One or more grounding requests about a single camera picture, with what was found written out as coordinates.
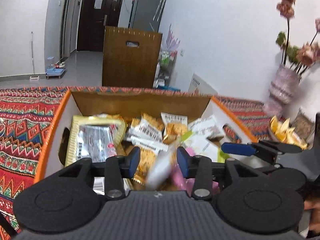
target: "tile floor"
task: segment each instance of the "tile floor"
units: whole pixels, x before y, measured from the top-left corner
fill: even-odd
[[[101,86],[102,52],[75,51],[66,60],[61,79],[12,80],[0,82],[0,89],[21,87]]]

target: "human hand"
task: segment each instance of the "human hand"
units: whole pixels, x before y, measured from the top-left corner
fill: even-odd
[[[304,202],[304,210],[312,209],[309,230],[320,233],[320,198],[311,197]]]

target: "pink package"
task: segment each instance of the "pink package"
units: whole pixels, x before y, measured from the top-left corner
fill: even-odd
[[[186,151],[190,156],[195,156],[196,153],[192,148],[186,148]],[[175,167],[173,168],[171,172],[171,179],[173,184],[178,187],[180,190],[186,190],[188,195],[191,196],[192,188],[195,183],[195,179],[185,179],[182,175],[182,172],[180,170],[180,167],[178,163],[176,163]],[[219,189],[218,182],[213,181],[212,182],[212,193],[217,193],[217,190]]]

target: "vase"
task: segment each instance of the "vase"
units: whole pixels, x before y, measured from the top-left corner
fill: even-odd
[[[268,116],[280,118],[284,107],[292,102],[299,83],[300,76],[295,71],[280,65],[271,82],[270,97],[263,105],[263,111]]]

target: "door handle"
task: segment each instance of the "door handle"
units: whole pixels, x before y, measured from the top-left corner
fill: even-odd
[[[103,26],[106,26],[108,15],[104,16]]]

